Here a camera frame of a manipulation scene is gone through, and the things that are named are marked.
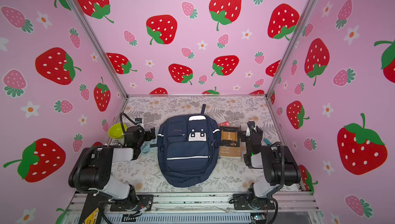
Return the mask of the brown scroll marked book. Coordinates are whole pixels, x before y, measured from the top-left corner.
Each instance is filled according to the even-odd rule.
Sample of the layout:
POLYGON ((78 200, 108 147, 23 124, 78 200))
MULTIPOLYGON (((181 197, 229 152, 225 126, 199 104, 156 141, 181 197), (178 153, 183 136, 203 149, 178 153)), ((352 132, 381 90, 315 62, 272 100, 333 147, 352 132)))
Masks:
POLYGON ((221 142, 219 156, 224 158, 241 157, 241 126, 220 126, 221 142))

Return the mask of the navy blue student backpack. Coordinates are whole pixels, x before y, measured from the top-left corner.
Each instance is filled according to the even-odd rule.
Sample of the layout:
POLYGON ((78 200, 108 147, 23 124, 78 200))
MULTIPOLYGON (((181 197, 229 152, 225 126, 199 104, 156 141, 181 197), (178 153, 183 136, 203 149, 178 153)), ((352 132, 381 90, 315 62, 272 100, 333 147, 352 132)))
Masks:
POLYGON ((209 178, 216 167, 221 130, 205 114, 178 115, 161 124, 157 135, 158 164, 167 182, 188 188, 209 178))

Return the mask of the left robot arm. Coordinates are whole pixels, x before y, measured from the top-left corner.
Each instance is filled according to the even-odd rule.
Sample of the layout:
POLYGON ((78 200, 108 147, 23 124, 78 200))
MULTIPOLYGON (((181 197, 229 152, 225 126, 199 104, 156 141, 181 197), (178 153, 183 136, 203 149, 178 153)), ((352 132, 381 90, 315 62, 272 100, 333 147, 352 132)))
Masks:
POLYGON ((145 142, 156 139, 155 128, 146 130, 142 119, 119 115, 123 142, 120 145, 98 145, 85 148, 69 176, 69 186, 79 193, 102 195, 115 208, 138 212, 148 209, 136 195, 134 186, 117 180, 111 174, 112 164, 138 159, 145 142))

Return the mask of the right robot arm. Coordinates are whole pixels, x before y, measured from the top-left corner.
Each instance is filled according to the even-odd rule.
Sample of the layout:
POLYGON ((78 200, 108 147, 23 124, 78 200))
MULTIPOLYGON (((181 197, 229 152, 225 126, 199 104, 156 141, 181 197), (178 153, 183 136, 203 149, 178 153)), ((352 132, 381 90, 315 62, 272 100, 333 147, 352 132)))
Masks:
POLYGON ((278 209, 273 195, 284 186, 300 183, 301 172, 289 148, 280 142, 263 145, 263 140, 263 130, 249 121, 247 130, 241 133, 240 141, 246 146, 243 160, 250 169, 263 169, 263 177, 252 183, 246 193, 233 195, 229 203, 236 210, 278 209))

